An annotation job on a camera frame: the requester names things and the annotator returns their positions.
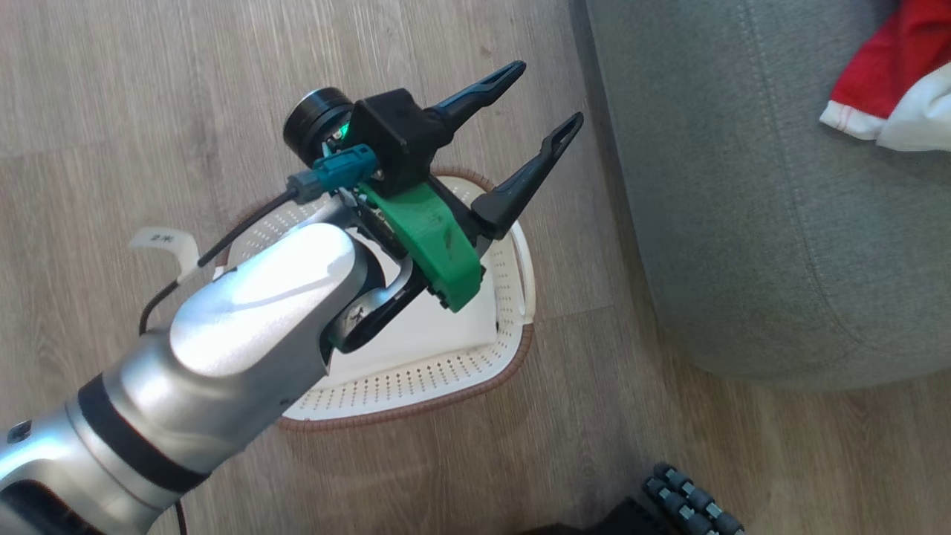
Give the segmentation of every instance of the camera lens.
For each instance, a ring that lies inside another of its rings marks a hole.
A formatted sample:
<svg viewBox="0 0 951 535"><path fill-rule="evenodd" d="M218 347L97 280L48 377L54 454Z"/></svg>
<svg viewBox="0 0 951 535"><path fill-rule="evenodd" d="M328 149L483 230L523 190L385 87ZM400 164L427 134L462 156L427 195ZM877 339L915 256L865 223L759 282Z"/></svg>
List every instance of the camera lens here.
<svg viewBox="0 0 951 535"><path fill-rule="evenodd" d="M345 123L354 103L337 88L311 91L284 122L284 143L309 168L323 156L320 145Z"/></svg>

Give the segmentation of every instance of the wooden floor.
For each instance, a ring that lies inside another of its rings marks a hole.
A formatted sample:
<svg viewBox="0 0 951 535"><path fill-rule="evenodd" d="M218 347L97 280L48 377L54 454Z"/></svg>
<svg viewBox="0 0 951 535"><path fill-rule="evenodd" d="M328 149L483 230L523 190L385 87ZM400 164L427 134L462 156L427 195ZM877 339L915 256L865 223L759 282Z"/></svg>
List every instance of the wooden floor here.
<svg viewBox="0 0 951 535"><path fill-rule="evenodd" d="M281 125L304 93L406 87L434 103L517 58L523 79L438 161L498 180L589 114L523 218L540 291L527 365L410 420L273 428L186 498L191 532L584 524L666 459L750 533L947 533L951 375L775 392L660 341L583 7L565 1L0 1L0 426L132 344L140 307L176 274L126 249L136 228L208 247L299 169ZM175 532L166 514L151 533Z"/></svg>

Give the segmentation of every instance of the black cable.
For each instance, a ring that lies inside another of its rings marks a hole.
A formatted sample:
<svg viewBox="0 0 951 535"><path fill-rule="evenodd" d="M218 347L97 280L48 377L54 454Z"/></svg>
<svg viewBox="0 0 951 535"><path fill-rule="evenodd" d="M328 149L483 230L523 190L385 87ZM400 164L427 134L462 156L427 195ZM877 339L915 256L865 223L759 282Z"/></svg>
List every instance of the black cable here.
<svg viewBox="0 0 951 535"><path fill-rule="evenodd" d="M234 242L238 239L238 236L244 234L246 230L251 228L252 225L259 222L265 215L274 211L275 208L280 205L293 200L298 196L298 191L296 189L289 188L284 193L278 195L274 199L271 199L266 205L258 208L250 216L246 217L243 221L238 223L234 228L228 231L225 236L218 241L217 244L212 246L207 253L203 254L201 258L198 259L198 269L204 268L209 262L215 259L224 248L231 245L231 242ZM159 290L159 293L155 294L155 297L150 299L146 306L142 309L142 315L139 316L139 336L142 336L148 330L148 316L152 314L152 310L155 309L166 297L171 295L175 288L179 286L178 281L172 281L168 283L164 288ZM178 517L179 523L179 533L181 535L188 535L188 525L184 517L184 507L182 506L182 501L179 500L175 502L175 516Z"/></svg>

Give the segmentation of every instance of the gray fabric upholstery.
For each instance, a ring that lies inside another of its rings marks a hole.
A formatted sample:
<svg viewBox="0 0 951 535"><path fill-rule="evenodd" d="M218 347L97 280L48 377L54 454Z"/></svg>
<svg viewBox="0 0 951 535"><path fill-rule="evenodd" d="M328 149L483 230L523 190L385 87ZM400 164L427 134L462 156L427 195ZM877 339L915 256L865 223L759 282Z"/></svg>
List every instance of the gray fabric upholstery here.
<svg viewBox="0 0 951 535"><path fill-rule="evenodd" d="M657 317L700 367L847 388L951 364L951 157L818 122L896 5L589 1Z"/></svg>

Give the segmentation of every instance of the silver robotic arm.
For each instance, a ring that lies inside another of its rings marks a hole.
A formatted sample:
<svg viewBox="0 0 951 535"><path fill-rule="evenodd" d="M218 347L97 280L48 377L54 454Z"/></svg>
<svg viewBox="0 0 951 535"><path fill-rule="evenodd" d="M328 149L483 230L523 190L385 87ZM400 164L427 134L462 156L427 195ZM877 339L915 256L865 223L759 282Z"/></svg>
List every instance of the silver robotic arm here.
<svg viewBox="0 0 951 535"><path fill-rule="evenodd" d="M338 89L307 95L284 140L308 170L288 177L287 191L265 208L324 194L329 202L192 295L169 326L146 332L148 312L177 287L170 284L146 306L142 335L123 359L50 414L10 430L0 443L0 533L142 535L326 375L333 349L361 347L423 290L453 311L464 307L481 282L478 258L583 123L580 113L570 117L471 208L456 199L430 175L433 156L524 69L513 62L427 109L405 89L355 105ZM397 261L390 286L345 228Z"/></svg>

